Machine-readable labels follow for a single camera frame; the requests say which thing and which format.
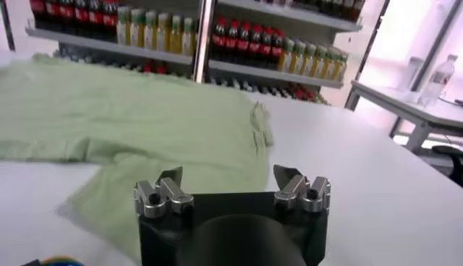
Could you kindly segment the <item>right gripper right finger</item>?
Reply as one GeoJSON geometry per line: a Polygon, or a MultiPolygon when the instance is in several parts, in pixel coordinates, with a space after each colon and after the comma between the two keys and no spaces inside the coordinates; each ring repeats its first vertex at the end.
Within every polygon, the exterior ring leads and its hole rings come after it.
{"type": "Polygon", "coordinates": [[[331,205],[331,183],[318,176],[311,182],[296,168],[273,166],[273,174],[279,186],[274,193],[274,205],[287,213],[300,206],[307,213],[329,213],[331,205]]]}

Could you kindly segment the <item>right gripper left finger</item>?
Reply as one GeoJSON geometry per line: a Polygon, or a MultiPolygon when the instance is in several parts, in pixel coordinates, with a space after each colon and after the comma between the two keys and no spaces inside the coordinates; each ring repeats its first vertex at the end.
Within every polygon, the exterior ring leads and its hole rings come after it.
{"type": "Polygon", "coordinates": [[[171,212],[184,215],[195,206],[194,197],[181,190],[183,167],[162,171],[154,183],[138,181],[133,189],[135,212],[146,218],[162,218],[171,212]]]}

